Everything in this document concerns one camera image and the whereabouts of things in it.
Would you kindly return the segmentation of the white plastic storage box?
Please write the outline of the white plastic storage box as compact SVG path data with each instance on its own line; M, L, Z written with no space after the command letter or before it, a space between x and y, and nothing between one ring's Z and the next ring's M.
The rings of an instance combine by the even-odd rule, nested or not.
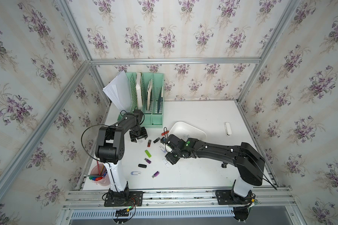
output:
M185 122L176 122L170 129L169 134L175 135L185 141L189 138L196 138L199 140L205 140L207 138L207 134L204 131Z

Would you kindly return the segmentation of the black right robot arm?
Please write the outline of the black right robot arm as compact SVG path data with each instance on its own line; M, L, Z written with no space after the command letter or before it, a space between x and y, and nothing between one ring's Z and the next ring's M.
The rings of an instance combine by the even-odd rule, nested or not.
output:
M219 145L196 138L186 141L174 134L161 139L167 151L165 158L172 165L181 158L207 158L237 168L239 177L235 180L232 191L242 198L247 197L253 187L263 184L265 178L265 159L250 144Z

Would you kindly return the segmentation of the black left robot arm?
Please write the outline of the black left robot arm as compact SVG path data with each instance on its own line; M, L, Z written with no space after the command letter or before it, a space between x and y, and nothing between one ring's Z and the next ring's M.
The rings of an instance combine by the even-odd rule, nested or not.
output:
M144 113L135 109L125 113L122 119L113 125L101 125L95 147L95 156L103 163L110 180L110 190L125 193L129 187L124 177L121 160L125 151L125 134L129 133L131 142L147 139L146 128L142 126Z

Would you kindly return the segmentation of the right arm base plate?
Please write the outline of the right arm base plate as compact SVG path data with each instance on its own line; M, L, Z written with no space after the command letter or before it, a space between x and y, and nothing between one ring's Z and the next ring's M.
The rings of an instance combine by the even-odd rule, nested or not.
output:
M233 190L216 190L216 198L219 205L251 205L256 195L250 190L246 197L241 197Z

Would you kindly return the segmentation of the white slim usb flash drive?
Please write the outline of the white slim usb flash drive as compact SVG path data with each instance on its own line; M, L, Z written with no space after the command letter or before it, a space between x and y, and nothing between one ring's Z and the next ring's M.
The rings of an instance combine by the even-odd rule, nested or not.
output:
M162 160L162 162L164 163L164 165L165 165L166 167L169 167L169 166L170 166L169 162L168 162L165 158Z

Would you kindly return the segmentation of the white blue usb flash drive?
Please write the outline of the white blue usb flash drive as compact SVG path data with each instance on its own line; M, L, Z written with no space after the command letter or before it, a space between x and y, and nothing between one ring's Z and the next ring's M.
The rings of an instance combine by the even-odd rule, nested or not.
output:
M167 153L166 149L163 146L159 146L159 148L163 153Z

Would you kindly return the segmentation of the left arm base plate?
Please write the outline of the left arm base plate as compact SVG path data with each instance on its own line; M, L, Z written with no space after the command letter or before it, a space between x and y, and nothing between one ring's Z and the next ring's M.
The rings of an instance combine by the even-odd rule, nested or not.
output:
M142 191L114 192L110 190L102 199L105 207L141 206L143 194Z

